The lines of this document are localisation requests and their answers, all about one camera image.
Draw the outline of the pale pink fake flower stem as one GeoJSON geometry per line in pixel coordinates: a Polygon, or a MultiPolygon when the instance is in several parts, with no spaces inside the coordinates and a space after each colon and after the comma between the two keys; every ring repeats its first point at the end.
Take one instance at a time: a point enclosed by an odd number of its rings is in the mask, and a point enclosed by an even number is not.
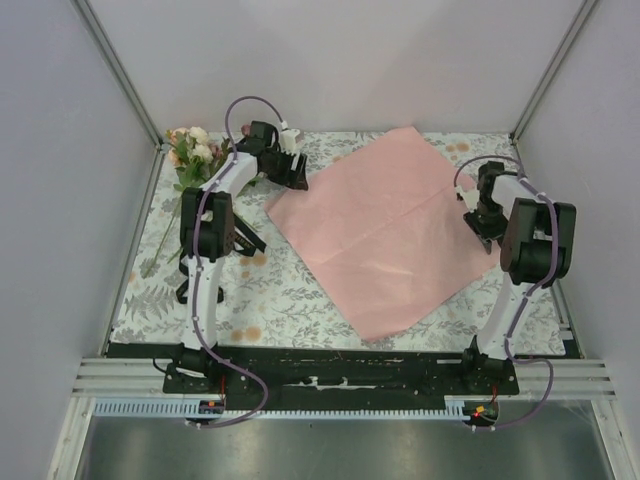
{"type": "Polygon", "coordinates": [[[143,279],[152,278],[157,273],[159,262],[167,255],[167,245],[175,243],[173,249],[180,248],[179,230],[175,224],[180,217],[182,193],[173,189],[178,178],[169,160],[169,145],[165,147],[160,176],[134,261],[134,267],[137,268],[135,274],[143,279]]]}

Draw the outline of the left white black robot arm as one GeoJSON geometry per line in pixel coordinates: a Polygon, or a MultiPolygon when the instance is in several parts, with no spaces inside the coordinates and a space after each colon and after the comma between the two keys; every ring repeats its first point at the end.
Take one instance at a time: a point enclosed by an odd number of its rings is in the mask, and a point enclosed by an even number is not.
{"type": "Polygon", "coordinates": [[[254,121],[249,134],[235,143],[224,165],[200,187],[182,195],[180,242],[187,268],[186,305],[190,323],[178,357],[169,365],[166,381],[180,393],[212,393],[222,379],[220,368],[206,352],[217,345],[217,306],[223,299],[220,280],[236,238],[249,245],[245,255],[266,248],[233,212],[233,201],[255,177],[292,190],[308,189],[307,157],[301,152],[303,133],[254,121]]]}

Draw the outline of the dark pink fake flower stem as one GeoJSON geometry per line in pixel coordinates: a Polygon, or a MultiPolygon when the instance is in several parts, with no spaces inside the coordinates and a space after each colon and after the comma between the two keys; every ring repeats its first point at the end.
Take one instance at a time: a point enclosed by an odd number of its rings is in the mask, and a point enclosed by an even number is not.
{"type": "Polygon", "coordinates": [[[250,124],[243,125],[241,128],[241,133],[244,138],[250,138],[252,136],[251,125],[250,124]]]}

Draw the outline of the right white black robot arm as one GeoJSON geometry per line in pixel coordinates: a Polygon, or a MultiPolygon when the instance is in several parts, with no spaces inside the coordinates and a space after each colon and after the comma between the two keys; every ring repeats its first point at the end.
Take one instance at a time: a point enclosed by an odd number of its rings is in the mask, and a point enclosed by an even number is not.
{"type": "Polygon", "coordinates": [[[462,354],[458,381],[467,392],[483,392],[493,383],[508,382],[513,371],[511,343],[524,326],[529,308],[556,280],[569,271],[577,209],[555,202],[538,191],[523,168],[510,172],[513,158],[477,158],[477,184],[466,190],[455,184],[456,198],[465,203],[463,219],[485,251],[500,248],[503,282],[484,327],[462,354]]]}

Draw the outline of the black ribbon with gold text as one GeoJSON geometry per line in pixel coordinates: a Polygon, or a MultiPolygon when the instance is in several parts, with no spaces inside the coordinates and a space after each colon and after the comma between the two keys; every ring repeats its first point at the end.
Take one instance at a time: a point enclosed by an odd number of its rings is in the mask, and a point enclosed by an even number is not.
{"type": "MultiPolygon", "coordinates": [[[[244,219],[241,218],[241,216],[239,216],[237,213],[234,213],[234,225],[235,225],[234,243],[237,246],[241,247],[241,248],[234,247],[234,251],[236,253],[245,257],[253,257],[256,255],[257,252],[264,253],[266,251],[267,244],[265,243],[265,241],[262,240],[254,231],[254,229],[251,227],[251,225],[246,223],[244,219]]],[[[186,253],[184,252],[184,248],[182,246],[178,249],[174,257],[178,254],[179,254],[178,270],[182,275],[187,276],[188,269],[186,264],[183,262],[183,260],[186,258],[186,253]]],[[[189,281],[184,280],[182,284],[175,290],[176,300],[181,305],[186,305],[187,303],[188,284],[189,284],[189,281]]],[[[221,287],[218,287],[217,303],[220,304],[223,302],[223,300],[224,300],[224,291],[221,287]]]]}

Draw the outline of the pink peony fake flower stem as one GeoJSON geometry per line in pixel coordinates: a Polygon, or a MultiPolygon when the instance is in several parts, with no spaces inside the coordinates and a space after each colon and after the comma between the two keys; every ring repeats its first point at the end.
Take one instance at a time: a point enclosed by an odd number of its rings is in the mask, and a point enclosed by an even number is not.
{"type": "Polygon", "coordinates": [[[220,145],[196,144],[192,149],[186,149],[182,153],[171,148],[168,156],[178,178],[173,184],[173,189],[182,193],[186,188],[203,185],[228,163],[231,153],[228,140],[220,145]]]}

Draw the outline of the cream rose fake flower stem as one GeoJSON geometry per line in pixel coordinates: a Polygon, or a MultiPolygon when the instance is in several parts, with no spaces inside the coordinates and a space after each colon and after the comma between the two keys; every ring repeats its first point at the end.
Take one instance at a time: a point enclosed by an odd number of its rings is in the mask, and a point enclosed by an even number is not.
{"type": "Polygon", "coordinates": [[[167,130],[168,156],[174,167],[186,167],[193,162],[210,164],[213,161],[211,138],[201,127],[180,127],[167,130]]]}

